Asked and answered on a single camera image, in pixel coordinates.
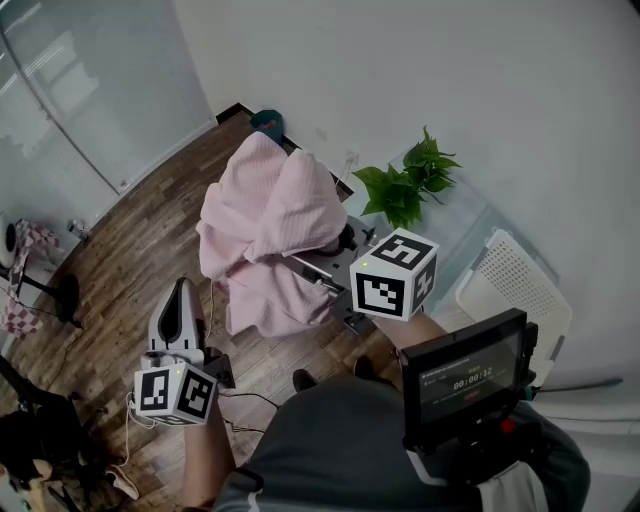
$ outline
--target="pink cloth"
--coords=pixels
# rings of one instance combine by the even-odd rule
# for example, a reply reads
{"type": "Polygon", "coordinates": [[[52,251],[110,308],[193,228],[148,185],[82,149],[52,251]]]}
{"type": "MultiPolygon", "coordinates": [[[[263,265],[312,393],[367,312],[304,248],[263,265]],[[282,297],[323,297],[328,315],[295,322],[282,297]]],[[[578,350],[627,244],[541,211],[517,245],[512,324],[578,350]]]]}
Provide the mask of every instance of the pink cloth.
{"type": "Polygon", "coordinates": [[[255,325],[263,336],[284,336],[326,319],[326,288],[282,263],[333,242],[347,222],[329,170],[313,155],[287,158],[254,133],[207,190],[201,218],[200,268],[229,292],[229,333],[255,325]]]}

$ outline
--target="red button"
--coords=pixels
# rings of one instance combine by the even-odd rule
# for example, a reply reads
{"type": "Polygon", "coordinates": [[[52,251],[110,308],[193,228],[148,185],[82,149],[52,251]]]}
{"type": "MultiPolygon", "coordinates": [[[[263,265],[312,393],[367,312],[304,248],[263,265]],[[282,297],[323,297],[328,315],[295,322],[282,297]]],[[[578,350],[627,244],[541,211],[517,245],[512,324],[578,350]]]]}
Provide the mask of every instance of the red button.
{"type": "Polygon", "coordinates": [[[500,430],[503,434],[511,434],[516,429],[516,424],[511,418],[507,418],[500,423],[500,430]]]}

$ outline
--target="display screen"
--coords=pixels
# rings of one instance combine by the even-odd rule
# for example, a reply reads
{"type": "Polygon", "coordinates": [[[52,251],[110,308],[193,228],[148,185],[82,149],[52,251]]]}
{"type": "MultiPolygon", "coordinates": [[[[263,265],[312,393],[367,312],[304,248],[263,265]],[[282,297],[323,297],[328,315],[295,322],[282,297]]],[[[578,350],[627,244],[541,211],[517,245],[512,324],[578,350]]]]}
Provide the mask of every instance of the display screen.
{"type": "Polygon", "coordinates": [[[510,388],[520,358],[519,334],[420,374],[422,423],[443,418],[510,388]]]}

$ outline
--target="potted plant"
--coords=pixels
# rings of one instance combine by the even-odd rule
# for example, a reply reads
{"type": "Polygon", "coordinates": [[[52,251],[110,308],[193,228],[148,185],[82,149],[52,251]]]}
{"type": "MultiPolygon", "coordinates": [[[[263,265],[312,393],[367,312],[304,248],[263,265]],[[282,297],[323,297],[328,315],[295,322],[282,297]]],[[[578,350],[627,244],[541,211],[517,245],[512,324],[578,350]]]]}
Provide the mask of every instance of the potted plant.
{"type": "Polygon", "coordinates": [[[386,173],[377,167],[365,167],[353,173],[369,194],[362,215],[382,212],[394,228],[408,228],[415,221],[422,222],[420,203],[427,201],[423,194],[443,204],[435,194],[455,185],[449,169],[461,166],[450,158],[455,153],[442,153],[438,149],[436,139],[429,137],[426,126],[423,131],[424,140],[404,156],[401,172],[389,164],[386,173]]]}

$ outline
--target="gray t-shirt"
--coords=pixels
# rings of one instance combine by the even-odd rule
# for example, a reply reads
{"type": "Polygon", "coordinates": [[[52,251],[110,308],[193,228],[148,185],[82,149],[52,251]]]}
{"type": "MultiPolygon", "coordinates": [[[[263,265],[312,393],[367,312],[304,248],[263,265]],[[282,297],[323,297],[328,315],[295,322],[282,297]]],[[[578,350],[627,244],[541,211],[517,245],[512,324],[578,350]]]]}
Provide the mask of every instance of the gray t-shirt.
{"type": "MultiPolygon", "coordinates": [[[[575,443],[521,403],[516,423],[539,421],[550,444],[542,481],[550,511],[579,511],[589,467],[575,443]]],[[[215,510],[481,510],[474,487],[420,482],[402,446],[403,400],[391,386],[351,376],[322,382],[278,411],[215,510]]]]}

